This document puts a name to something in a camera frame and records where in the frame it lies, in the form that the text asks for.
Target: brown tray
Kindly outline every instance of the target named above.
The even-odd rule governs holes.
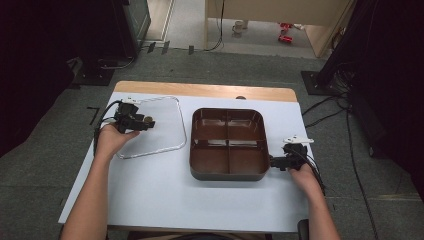
[[[193,113],[190,170],[198,180],[258,181],[270,167],[262,115],[249,109]]]

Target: human hand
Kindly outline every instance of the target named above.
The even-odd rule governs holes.
[[[139,134],[139,131],[122,134],[118,131],[115,124],[103,126],[102,129],[100,129],[100,135],[97,141],[96,157],[111,160],[113,155],[115,155],[126,142]]]
[[[296,185],[307,195],[321,192],[321,187],[308,164],[303,164],[299,170],[289,169],[289,172]]]

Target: human arm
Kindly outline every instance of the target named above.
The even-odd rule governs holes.
[[[96,155],[87,179],[66,220],[61,239],[105,239],[110,161],[127,141],[138,134],[138,131],[121,134],[113,124],[105,125],[101,129]]]
[[[309,202],[309,238],[311,240],[340,239],[330,211],[327,207],[324,194],[318,184],[311,167],[303,164],[299,169],[290,169],[293,180],[301,188]]]

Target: gray carpet floor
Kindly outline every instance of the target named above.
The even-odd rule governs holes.
[[[104,109],[121,80],[292,88],[303,110],[324,97],[309,96],[301,70],[319,71],[324,60],[229,53],[143,51],[128,68],[117,70],[108,87],[67,89],[28,140],[0,159],[0,239],[57,239],[57,223],[92,140],[90,122]],[[308,113],[305,124],[334,113],[327,102]],[[389,159],[372,159],[355,116],[350,115],[359,177],[370,202],[380,239],[423,239],[424,205],[407,172]],[[346,114],[307,129],[312,151],[328,186],[327,201],[343,239],[374,239],[370,218],[349,152]],[[125,232],[110,231],[111,239]],[[296,239],[276,234],[275,239]]]

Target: wooden table edge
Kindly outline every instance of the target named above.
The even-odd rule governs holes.
[[[216,98],[236,98],[238,96],[243,96],[250,100],[297,102],[296,93],[290,88],[120,81],[116,84],[114,92]]]

